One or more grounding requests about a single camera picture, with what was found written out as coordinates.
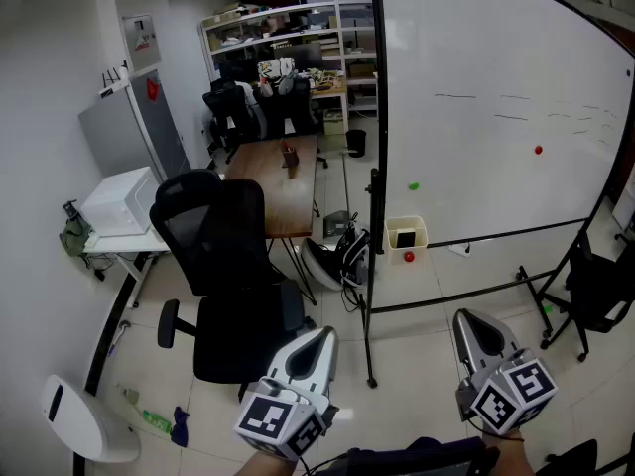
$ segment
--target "plastic bottle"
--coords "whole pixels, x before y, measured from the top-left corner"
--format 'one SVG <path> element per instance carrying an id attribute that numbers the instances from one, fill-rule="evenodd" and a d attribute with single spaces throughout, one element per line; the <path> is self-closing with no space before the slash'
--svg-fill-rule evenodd
<path id="1" fill-rule="evenodd" d="M 142 413 L 143 420 L 149 423 L 154 428 L 157 428 L 163 433 L 170 434 L 170 429 L 172 428 L 172 424 L 167 421 L 164 417 L 155 415 L 154 413 L 148 413 L 146 410 L 143 410 Z"/>

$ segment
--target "computer monitor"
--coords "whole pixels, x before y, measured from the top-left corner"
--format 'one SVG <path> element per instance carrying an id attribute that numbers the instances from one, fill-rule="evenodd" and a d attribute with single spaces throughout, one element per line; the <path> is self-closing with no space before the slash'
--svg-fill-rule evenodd
<path id="1" fill-rule="evenodd" d="M 321 59 L 320 43 L 300 44 L 297 46 L 287 46 L 286 48 L 276 48 L 274 57 L 294 59 L 296 69 L 299 72 L 309 68 L 324 69 L 324 61 Z"/>

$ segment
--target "sign on wall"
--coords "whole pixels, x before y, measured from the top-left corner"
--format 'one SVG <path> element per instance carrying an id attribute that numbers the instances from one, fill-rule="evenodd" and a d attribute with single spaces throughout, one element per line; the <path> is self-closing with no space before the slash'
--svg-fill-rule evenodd
<path id="1" fill-rule="evenodd" d="M 132 70 L 139 71 L 161 61 L 152 16 L 150 14 L 124 16 L 122 21 Z"/>

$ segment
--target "wooden table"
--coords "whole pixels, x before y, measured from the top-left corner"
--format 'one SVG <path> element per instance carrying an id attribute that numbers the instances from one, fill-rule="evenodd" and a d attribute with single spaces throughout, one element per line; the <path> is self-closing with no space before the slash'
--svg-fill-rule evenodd
<path id="1" fill-rule="evenodd" d="M 285 138 L 285 143 L 298 152 L 300 163 L 291 174 L 283 168 L 284 159 L 279 140 L 240 145 L 226 172 L 226 179 L 253 179 L 265 194 L 265 234 L 280 238 L 300 275 L 313 304 L 318 304 L 307 281 L 302 262 L 292 241 L 294 237 L 311 236 L 314 217 L 314 187 L 318 138 L 305 136 Z"/>

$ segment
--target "chair armrest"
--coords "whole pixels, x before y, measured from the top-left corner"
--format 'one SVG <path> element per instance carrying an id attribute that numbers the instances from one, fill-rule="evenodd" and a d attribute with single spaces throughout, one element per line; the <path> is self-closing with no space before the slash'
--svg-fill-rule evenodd
<path id="1" fill-rule="evenodd" d="M 305 322 L 305 304 L 296 281 L 286 279 L 280 282 L 280 307 L 287 333 L 294 333 Z"/>
<path id="2" fill-rule="evenodd" d="M 175 344 L 175 331 L 179 315 L 179 301 L 170 299 L 163 305 L 157 329 L 157 342 L 160 347 L 170 349 Z"/>

